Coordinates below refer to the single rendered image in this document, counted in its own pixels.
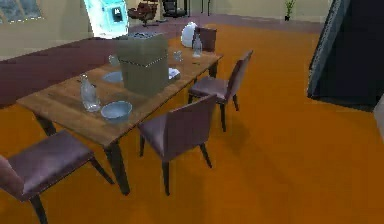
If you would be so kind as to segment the purple dining chair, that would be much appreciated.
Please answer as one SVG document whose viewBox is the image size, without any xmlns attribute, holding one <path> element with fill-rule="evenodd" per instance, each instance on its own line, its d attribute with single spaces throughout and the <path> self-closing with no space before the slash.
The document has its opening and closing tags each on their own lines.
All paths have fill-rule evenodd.
<svg viewBox="0 0 384 224">
<path fill-rule="evenodd" d="M 236 110 L 239 110 L 237 92 L 241 86 L 247 66 L 253 55 L 253 50 L 248 50 L 237 60 L 228 80 L 206 76 L 188 90 L 188 102 L 194 98 L 202 98 L 208 95 L 216 95 L 216 103 L 220 106 L 222 130 L 226 131 L 225 107 L 230 100 L 234 102 Z"/>
<path fill-rule="evenodd" d="M 197 27 L 195 33 L 200 35 L 202 49 L 208 52 L 215 51 L 217 30 L 211 28 Z"/>
<path fill-rule="evenodd" d="M 169 165 L 177 156 L 199 146 L 208 167 L 212 167 L 206 142 L 215 105 L 216 95 L 208 95 L 138 125 L 139 156 L 144 155 L 145 143 L 148 142 L 162 161 L 163 184 L 167 196 L 170 195 Z"/>
<path fill-rule="evenodd" d="M 0 189 L 20 202 L 29 201 L 40 224 L 48 224 L 41 193 L 87 163 L 114 184 L 91 149 L 69 132 L 60 131 L 11 157 L 0 155 Z"/>
</svg>

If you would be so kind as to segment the brown wooden dining table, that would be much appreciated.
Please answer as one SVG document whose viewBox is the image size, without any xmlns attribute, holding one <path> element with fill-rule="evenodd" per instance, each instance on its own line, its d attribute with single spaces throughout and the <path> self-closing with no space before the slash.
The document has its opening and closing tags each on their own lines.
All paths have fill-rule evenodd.
<svg viewBox="0 0 384 224">
<path fill-rule="evenodd" d="M 69 78 L 34 92 L 19 99 L 17 103 L 35 114 L 47 134 L 53 133 L 53 125 L 57 123 L 101 145 L 121 193 L 127 195 L 130 187 L 119 147 L 120 138 L 198 76 L 215 67 L 222 58 L 220 53 L 214 52 L 203 52 L 201 57 L 195 58 L 192 56 L 191 49 L 181 48 L 180 50 L 183 58 L 181 62 L 175 61 L 172 57 L 168 59 L 168 64 L 180 71 L 180 78 L 153 96 L 139 95 L 127 90 L 121 83 L 104 81 L 102 76 L 116 69 L 112 65 L 105 64 L 87 72 L 91 83 L 96 86 L 102 104 L 127 101 L 133 105 L 129 118 L 121 123 L 112 124 L 106 121 L 100 113 L 86 111 L 80 96 L 78 77 Z"/>
</svg>

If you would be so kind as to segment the pale blue plate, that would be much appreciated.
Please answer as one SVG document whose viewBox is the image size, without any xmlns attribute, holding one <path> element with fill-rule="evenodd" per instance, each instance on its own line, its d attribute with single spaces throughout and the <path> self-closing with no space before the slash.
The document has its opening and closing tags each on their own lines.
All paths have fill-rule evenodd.
<svg viewBox="0 0 384 224">
<path fill-rule="evenodd" d="M 110 83 L 122 82 L 123 81 L 122 72 L 121 71 L 114 71 L 114 72 L 107 73 L 102 77 L 102 79 L 104 81 L 110 82 Z"/>
</svg>

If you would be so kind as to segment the olive green square box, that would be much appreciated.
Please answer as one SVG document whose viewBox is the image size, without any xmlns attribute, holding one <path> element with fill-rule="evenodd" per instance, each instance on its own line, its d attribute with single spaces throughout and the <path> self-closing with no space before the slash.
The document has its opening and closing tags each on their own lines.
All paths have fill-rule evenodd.
<svg viewBox="0 0 384 224">
<path fill-rule="evenodd" d="M 152 96 L 169 84 L 168 41 L 161 33 L 136 32 L 118 39 L 116 54 L 124 87 Z"/>
</svg>

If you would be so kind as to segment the pale blue bowl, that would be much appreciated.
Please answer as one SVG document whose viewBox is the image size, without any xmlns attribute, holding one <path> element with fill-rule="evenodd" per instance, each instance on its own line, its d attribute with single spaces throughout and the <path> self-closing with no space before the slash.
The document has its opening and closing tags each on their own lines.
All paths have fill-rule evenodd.
<svg viewBox="0 0 384 224">
<path fill-rule="evenodd" d="M 110 123 L 126 121 L 133 109 L 131 103 L 126 101 L 115 101 L 105 105 L 101 109 L 101 116 Z"/>
</svg>

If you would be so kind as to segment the dark grey large cabinet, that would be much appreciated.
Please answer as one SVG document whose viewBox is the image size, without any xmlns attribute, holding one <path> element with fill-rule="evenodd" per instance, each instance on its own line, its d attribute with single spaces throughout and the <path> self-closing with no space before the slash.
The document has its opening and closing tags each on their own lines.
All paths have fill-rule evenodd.
<svg viewBox="0 0 384 224">
<path fill-rule="evenodd" d="M 384 0 L 332 0 L 307 96 L 371 112 L 384 95 Z"/>
</svg>

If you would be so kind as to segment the green house plant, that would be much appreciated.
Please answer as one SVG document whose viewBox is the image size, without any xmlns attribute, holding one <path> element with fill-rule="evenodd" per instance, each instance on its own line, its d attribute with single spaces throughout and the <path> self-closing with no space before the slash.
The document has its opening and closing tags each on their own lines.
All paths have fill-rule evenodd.
<svg viewBox="0 0 384 224">
<path fill-rule="evenodd" d="M 291 16 L 291 14 L 293 12 L 293 8 L 295 6 L 295 2 L 296 2 L 296 0 L 285 0 L 286 14 L 285 14 L 284 19 L 286 21 L 290 20 L 290 16 Z"/>
</svg>

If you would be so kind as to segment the clear glass bottle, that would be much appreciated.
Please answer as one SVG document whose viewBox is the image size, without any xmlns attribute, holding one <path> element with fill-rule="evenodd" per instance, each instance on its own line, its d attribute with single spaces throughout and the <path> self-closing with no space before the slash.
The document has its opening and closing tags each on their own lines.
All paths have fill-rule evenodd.
<svg viewBox="0 0 384 224">
<path fill-rule="evenodd" d="M 202 42 L 200 39 L 200 35 L 196 34 L 195 39 L 193 41 L 193 56 L 200 57 L 202 53 Z"/>
<path fill-rule="evenodd" d="M 89 81 L 86 73 L 80 75 L 80 82 L 80 95 L 83 106 L 88 112 L 99 111 L 101 105 L 96 94 L 96 87 Z"/>
</svg>

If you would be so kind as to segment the black desk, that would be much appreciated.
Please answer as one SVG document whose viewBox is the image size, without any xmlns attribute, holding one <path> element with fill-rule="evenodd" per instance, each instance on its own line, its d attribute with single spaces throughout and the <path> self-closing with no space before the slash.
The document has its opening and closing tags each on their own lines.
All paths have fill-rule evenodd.
<svg viewBox="0 0 384 224">
<path fill-rule="evenodd" d="M 212 0 L 161 0 L 163 16 L 171 18 L 212 14 Z"/>
</svg>

